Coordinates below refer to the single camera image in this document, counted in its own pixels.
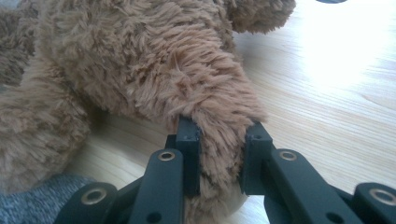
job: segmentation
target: brown teddy bear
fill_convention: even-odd
[[[294,7],[294,0],[24,0],[2,9],[0,190],[28,190],[60,173],[90,132],[93,105],[169,132],[183,115],[202,130],[201,195],[186,199],[186,221],[219,222],[235,197],[246,129],[264,119],[233,30],[269,32]]]

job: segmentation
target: teddy bear ear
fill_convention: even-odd
[[[225,0],[229,19],[238,33],[267,33],[285,24],[294,0]]]

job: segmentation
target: screw hole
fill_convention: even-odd
[[[335,213],[326,214],[327,219],[329,219],[332,223],[342,224],[344,220]]]
[[[107,191],[103,188],[90,189],[81,197],[81,202],[92,205],[101,202],[107,196]]]
[[[161,214],[158,212],[154,212],[154,213],[148,214],[147,222],[148,223],[159,223],[161,221],[161,219],[162,219]]]
[[[286,161],[295,161],[297,160],[297,155],[290,151],[281,151],[279,152],[280,158]]]
[[[171,161],[172,159],[175,158],[175,153],[173,152],[163,152],[158,156],[158,159],[160,159],[160,161]]]
[[[387,192],[386,190],[383,189],[370,189],[370,194],[373,198],[375,198],[377,201],[390,205],[390,206],[396,206],[396,196],[393,195],[390,192]]]

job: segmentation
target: gray sock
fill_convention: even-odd
[[[51,224],[70,197],[92,179],[56,175],[39,188],[0,194],[0,224]]]

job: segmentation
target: wooden floor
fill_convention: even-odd
[[[303,153],[347,192],[368,181],[396,188],[396,2],[301,0],[282,29],[234,37],[276,147]],[[166,135],[107,116],[68,171],[121,188],[144,173]],[[226,223],[268,223],[262,197]]]

